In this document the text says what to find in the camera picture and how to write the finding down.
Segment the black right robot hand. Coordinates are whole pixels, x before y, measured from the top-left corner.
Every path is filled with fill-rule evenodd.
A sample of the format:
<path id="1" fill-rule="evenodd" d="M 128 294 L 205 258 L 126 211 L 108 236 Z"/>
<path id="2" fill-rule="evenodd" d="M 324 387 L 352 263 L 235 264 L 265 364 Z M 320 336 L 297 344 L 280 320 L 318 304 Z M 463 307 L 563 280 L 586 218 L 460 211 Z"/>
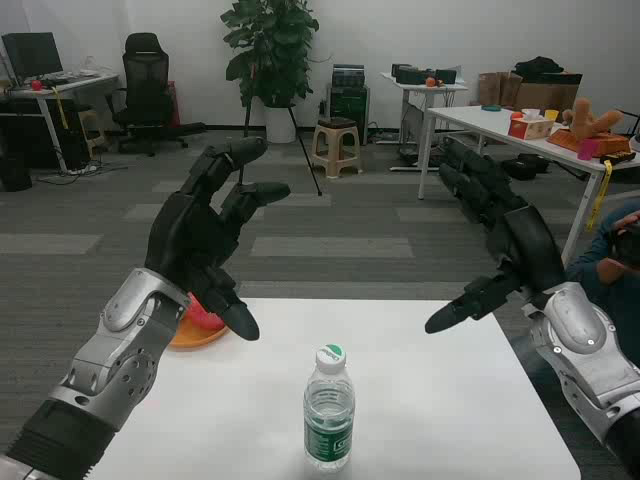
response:
<path id="1" fill-rule="evenodd" d="M 439 165 L 444 186 L 462 212 L 482 226 L 486 248 L 497 264 L 493 277 L 479 277 L 464 293 L 431 315 L 425 332 L 435 334 L 504 305 L 513 292 L 535 297 L 566 280 L 555 239 L 539 210 L 514 193 L 502 166 L 448 138 Z"/>

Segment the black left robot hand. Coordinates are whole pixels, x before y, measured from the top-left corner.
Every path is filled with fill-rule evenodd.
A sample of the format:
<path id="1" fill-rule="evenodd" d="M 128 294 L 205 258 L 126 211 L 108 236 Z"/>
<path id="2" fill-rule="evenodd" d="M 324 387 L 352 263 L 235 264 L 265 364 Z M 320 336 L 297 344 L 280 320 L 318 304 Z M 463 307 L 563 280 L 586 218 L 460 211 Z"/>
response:
<path id="1" fill-rule="evenodd" d="M 285 183 L 236 184 L 219 210 L 213 195 L 232 173 L 267 151 L 261 137 L 208 146 L 181 188 L 165 201 L 151 227 L 145 267 L 192 293 L 206 310 L 245 340 L 260 336 L 256 320 L 235 293 L 235 281 L 222 265 L 239 245 L 242 227 L 256 211 L 290 194 Z"/>

